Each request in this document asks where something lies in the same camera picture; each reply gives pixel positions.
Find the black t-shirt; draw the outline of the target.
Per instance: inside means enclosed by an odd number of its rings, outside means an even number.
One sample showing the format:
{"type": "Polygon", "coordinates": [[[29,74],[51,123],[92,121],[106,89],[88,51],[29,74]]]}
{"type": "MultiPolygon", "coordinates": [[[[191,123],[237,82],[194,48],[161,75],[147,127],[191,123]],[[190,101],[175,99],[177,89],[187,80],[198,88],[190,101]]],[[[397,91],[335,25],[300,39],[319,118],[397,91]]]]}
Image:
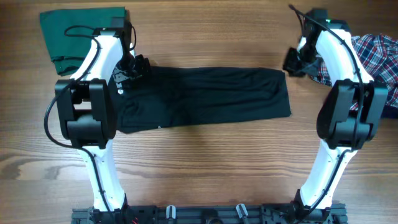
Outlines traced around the black t-shirt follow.
{"type": "Polygon", "coordinates": [[[269,68],[152,67],[123,93],[108,87],[125,134],[291,115],[285,74],[269,68]]]}

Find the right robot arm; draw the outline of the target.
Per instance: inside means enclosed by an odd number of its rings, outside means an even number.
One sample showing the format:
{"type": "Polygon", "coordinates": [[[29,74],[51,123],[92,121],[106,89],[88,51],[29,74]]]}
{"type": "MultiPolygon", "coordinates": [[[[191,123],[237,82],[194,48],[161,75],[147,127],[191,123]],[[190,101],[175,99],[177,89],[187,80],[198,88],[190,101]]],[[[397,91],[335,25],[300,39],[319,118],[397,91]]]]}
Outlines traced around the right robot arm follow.
{"type": "Polygon", "coordinates": [[[376,134],[388,90],[362,66],[345,21],[330,19],[325,9],[303,13],[289,7],[302,35],[282,68],[291,77],[303,77],[314,75],[323,62],[331,90],[317,117],[318,154],[285,217],[290,223],[323,223],[331,216],[333,194],[346,166],[376,134]]]}

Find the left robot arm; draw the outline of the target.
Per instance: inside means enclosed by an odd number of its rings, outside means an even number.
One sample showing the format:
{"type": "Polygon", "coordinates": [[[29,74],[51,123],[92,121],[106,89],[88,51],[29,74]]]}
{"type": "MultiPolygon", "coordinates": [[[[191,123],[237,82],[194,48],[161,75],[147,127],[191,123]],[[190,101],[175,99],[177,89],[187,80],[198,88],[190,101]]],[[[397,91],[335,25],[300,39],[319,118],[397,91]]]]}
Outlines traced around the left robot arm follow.
{"type": "Polygon", "coordinates": [[[151,73],[149,60],[136,55],[136,31],[126,17],[114,17],[110,27],[91,29],[90,50],[81,67],[55,84],[60,129],[69,148],[76,149],[86,164],[93,189],[93,206],[74,209],[73,223],[126,223],[126,194],[116,174],[113,138],[117,114],[108,84],[119,93],[133,81],[151,73]]]}

